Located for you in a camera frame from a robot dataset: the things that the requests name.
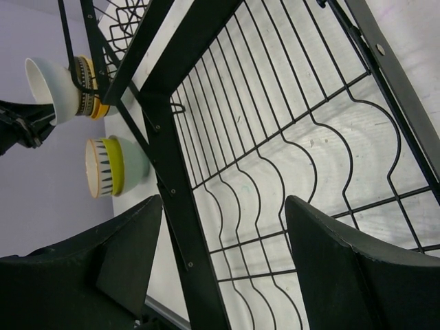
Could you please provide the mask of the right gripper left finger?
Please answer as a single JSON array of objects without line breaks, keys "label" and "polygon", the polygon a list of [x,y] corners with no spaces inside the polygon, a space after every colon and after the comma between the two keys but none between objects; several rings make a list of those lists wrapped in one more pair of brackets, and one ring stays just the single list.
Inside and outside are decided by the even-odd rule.
[{"label": "right gripper left finger", "polygon": [[133,329],[162,219],[153,195],[26,256],[1,259],[2,329]]}]

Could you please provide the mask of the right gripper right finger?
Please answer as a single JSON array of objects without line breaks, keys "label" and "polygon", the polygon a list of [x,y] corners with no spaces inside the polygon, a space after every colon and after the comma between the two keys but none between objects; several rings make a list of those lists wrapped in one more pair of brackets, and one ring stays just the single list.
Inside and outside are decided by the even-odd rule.
[{"label": "right gripper right finger", "polygon": [[439,258],[356,230],[297,196],[287,231],[310,329],[438,329]]}]

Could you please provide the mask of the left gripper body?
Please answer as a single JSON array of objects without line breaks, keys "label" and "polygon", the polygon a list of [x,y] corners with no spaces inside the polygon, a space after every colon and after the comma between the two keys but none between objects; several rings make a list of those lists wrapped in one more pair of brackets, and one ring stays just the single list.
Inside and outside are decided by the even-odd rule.
[{"label": "left gripper body", "polygon": [[1,155],[15,144],[40,147],[54,130],[52,104],[21,104],[1,100]]}]

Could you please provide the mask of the white ceramic bowl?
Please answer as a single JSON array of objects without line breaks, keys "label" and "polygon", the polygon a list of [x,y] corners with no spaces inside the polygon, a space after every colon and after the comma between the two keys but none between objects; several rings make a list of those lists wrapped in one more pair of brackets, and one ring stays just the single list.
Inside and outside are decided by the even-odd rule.
[{"label": "white ceramic bowl", "polygon": [[52,104],[52,126],[64,124],[76,116],[80,92],[67,68],[44,58],[27,58],[25,72],[35,101],[38,104]]}]

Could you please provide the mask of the white black striped bowl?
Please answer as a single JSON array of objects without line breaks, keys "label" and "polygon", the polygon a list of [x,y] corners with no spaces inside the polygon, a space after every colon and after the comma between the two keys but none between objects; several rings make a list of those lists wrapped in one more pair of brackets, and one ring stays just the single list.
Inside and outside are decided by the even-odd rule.
[{"label": "white black striped bowl", "polygon": [[111,196],[113,179],[109,155],[101,139],[90,139],[87,141],[85,166],[88,186],[92,197]]}]

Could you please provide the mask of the lime yellow bowl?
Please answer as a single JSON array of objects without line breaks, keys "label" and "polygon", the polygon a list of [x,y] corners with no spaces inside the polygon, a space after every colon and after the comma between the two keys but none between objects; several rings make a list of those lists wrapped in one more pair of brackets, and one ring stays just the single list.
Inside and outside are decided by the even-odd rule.
[{"label": "lime yellow bowl", "polygon": [[104,138],[112,177],[112,195],[118,196],[124,187],[124,160],[119,141],[115,137]]}]

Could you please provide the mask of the pale green bowl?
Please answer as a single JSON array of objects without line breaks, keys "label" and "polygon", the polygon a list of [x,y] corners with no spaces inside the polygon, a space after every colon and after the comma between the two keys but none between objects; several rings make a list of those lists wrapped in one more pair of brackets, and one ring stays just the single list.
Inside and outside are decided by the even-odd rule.
[{"label": "pale green bowl", "polygon": [[123,137],[117,137],[122,151],[124,164],[123,195],[134,189],[148,174],[150,162],[145,152],[137,142],[129,141]]}]

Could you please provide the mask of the orange yellow bowl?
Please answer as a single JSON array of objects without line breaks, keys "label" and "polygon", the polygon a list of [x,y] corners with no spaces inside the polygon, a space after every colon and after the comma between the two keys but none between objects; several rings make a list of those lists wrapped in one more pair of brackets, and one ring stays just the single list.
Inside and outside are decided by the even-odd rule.
[{"label": "orange yellow bowl", "polygon": [[[93,62],[90,58],[87,58],[85,56],[82,56],[82,57],[86,60],[88,68],[90,69],[91,83],[92,83],[93,89],[97,89],[98,84],[97,84],[97,79],[96,79],[96,75],[95,75]],[[105,117],[109,112],[109,108],[110,108],[109,105],[101,103],[98,95],[94,95],[93,96],[93,111],[90,115],[90,118],[93,120],[98,120],[98,119]]]}]

